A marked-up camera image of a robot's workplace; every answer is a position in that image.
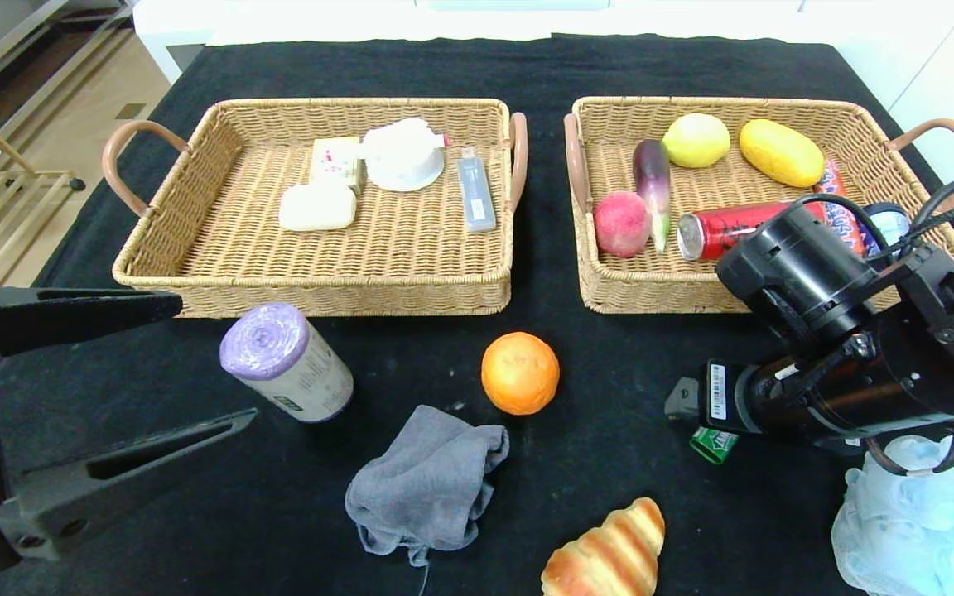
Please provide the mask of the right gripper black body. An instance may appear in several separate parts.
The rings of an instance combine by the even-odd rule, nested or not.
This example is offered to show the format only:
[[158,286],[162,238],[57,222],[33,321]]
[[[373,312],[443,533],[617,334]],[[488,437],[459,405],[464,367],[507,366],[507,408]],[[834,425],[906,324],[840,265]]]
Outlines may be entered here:
[[707,429],[736,435],[766,435],[761,414],[776,387],[768,366],[713,358],[701,370],[700,420]]

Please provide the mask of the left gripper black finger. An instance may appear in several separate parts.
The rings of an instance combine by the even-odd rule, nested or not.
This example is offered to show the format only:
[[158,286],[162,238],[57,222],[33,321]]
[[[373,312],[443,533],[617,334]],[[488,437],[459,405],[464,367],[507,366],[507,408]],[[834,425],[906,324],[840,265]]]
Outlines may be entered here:
[[0,352],[88,342],[171,320],[182,309],[170,291],[0,287]]
[[217,464],[260,411],[163,431],[26,473],[0,504],[0,531],[20,557],[58,561]]

